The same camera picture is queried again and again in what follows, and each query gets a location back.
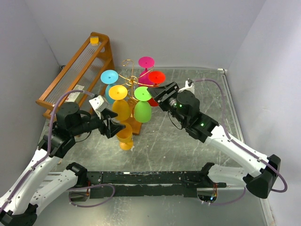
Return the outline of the red wine glass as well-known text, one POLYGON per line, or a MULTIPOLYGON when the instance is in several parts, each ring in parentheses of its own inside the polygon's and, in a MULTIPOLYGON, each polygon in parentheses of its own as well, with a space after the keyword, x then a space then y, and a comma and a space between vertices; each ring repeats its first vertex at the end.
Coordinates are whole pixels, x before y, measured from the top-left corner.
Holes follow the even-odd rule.
MULTIPOLYGON (((154 83, 155 87, 157 87, 159 84, 163 83, 166 80, 166 76, 161 71, 152 71, 149 74, 149 80, 154 83)), ((150 100, 148 100, 148 103, 152 107, 158 106, 158 103, 153 98, 151 98, 150 100)))

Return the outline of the orange wine glass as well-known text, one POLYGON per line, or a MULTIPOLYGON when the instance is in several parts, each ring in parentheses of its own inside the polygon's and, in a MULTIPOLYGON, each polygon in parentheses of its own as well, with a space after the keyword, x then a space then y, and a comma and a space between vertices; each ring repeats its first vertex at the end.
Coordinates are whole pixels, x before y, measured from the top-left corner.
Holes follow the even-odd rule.
POLYGON ((127 89, 123 85, 115 85, 109 89, 109 96, 114 100, 112 105, 113 112, 117 113, 116 119, 118 121, 125 121, 131 115, 127 97, 127 89))
POLYGON ((119 141, 120 148, 127 151, 130 150, 134 145, 132 139, 133 132, 130 124, 124 123, 124 125, 126 127, 117 133, 117 139, 119 141))

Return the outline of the green wine glass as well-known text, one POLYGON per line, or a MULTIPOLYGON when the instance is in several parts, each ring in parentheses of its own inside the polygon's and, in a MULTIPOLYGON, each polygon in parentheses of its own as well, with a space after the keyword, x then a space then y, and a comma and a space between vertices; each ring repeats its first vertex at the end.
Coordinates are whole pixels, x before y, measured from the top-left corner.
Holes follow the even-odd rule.
POLYGON ((152 108, 148 101, 151 99, 147 87, 138 87, 134 92, 135 98, 138 100, 134 108, 134 118, 140 123, 146 123, 151 119, 152 108))

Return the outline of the orange wine glass front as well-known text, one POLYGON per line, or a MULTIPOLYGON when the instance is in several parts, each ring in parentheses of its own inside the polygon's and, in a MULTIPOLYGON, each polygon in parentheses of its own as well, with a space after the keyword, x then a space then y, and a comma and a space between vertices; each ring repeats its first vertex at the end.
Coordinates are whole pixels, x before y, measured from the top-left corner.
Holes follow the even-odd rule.
POLYGON ((131 115, 127 97, 127 89, 123 85, 115 85, 109 89, 109 96, 114 100, 112 105, 113 112, 117 113, 116 119, 118 121, 125 121, 131 115))

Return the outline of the pink wine glass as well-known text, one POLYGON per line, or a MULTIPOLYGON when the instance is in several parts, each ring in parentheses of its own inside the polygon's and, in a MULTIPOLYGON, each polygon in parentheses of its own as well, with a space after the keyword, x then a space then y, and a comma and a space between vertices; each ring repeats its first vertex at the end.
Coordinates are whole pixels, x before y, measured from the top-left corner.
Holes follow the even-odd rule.
POLYGON ((144 71, 141 72, 138 78, 138 86, 149 86, 154 83, 149 80, 149 69, 155 65, 155 60, 150 56, 143 56, 138 60, 140 67, 144 68, 144 71))

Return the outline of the blue wine glass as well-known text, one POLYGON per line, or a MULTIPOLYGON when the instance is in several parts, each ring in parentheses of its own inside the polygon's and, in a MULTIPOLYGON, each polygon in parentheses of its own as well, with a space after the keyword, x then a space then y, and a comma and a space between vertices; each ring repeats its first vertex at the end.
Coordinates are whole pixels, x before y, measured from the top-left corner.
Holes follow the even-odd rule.
POLYGON ((111 87, 115 86, 115 82, 118 80, 119 75, 115 70, 106 70, 101 74, 101 81, 107 85, 105 88, 105 98, 109 104, 113 104, 114 100, 109 95, 111 87))

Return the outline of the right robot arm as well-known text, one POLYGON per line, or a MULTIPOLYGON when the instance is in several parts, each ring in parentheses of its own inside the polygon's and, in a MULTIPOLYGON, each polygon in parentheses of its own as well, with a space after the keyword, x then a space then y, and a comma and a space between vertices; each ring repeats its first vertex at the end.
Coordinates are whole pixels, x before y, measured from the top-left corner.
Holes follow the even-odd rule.
POLYGON ((262 199, 268 197, 279 177, 281 160, 278 156, 260 153, 230 135, 220 123, 200 111, 200 101, 188 87, 180 89, 172 82, 147 88, 147 91, 192 138, 218 148, 239 163, 246 170, 243 181, 250 193, 262 199))

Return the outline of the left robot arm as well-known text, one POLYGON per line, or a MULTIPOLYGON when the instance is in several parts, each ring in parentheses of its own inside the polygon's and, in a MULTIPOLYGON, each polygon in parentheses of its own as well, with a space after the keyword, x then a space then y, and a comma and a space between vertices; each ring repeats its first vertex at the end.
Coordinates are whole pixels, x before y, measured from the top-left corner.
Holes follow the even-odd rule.
POLYGON ((104 108, 100 115, 82 111, 75 102, 64 103, 56 121, 38 144, 29 165, 14 185, 0 199, 0 222, 5 226, 32 226, 38 215, 67 190, 93 188, 87 169, 73 162, 51 182, 40 187, 51 169, 76 144, 75 137, 97 129, 107 138, 115 136, 125 125, 112 121, 117 114, 104 108))

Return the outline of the wooden rack shelf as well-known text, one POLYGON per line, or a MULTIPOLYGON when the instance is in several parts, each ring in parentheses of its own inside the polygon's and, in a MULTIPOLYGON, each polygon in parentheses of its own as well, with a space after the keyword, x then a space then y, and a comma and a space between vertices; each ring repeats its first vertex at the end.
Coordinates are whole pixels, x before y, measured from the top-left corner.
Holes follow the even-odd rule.
POLYGON ((71 60, 60 71, 57 77, 36 100, 36 103, 46 109, 43 116, 50 119, 52 110, 59 97, 82 86, 91 92, 100 81, 101 74, 106 70, 114 70, 110 38, 105 34, 92 32, 71 60), (90 37, 98 36, 99 45, 92 46, 90 37))

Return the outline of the small card box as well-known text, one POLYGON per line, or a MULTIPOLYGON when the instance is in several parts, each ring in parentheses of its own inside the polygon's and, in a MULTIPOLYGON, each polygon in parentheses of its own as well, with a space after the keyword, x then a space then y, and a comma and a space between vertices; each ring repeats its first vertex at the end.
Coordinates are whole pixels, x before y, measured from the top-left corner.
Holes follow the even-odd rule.
POLYGON ((84 95, 83 92, 72 92, 67 96, 65 102, 75 102, 78 104, 82 99, 83 95, 84 95))

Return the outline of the yellow block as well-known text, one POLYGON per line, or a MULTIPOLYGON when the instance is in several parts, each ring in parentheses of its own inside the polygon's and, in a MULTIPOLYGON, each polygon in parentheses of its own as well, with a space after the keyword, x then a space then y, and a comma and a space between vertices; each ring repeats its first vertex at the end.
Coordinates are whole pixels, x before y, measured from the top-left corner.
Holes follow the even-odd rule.
POLYGON ((93 36, 90 37, 90 43, 92 46, 98 46, 99 45, 99 37, 98 36, 93 36))

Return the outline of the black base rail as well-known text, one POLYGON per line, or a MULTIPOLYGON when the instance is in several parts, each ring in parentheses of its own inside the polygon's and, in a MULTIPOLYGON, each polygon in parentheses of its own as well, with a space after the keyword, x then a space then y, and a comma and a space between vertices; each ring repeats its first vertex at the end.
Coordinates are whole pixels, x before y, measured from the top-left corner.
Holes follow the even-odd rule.
POLYGON ((84 188, 88 185, 100 185, 90 189, 90 198, 98 199, 109 197, 112 188, 104 184, 113 185, 115 197, 142 197, 142 196, 173 196, 197 197, 197 190, 214 185, 225 188, 224 182, 213 182, 209 178, 208 170, 201 171, 89 171, 87 178, 81 185, 74 188, 84 188))

